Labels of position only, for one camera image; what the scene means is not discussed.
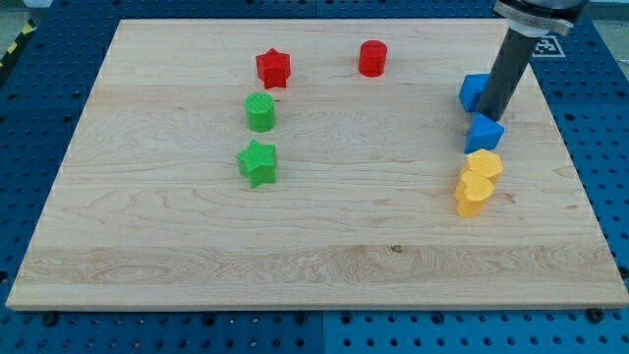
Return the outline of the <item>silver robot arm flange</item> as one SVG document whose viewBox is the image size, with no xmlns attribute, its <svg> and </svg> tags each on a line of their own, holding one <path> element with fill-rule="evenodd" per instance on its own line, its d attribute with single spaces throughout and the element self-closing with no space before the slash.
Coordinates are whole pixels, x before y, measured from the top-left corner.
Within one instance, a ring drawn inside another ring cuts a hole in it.
<svg viewBox="0 0 629 354">
<path fill-rule="evenodd" d="M 589 0 L 496 0 L 493 12 L 524 36 L 555 32 L 566 36 L 581 18 Z"/>
</svg>

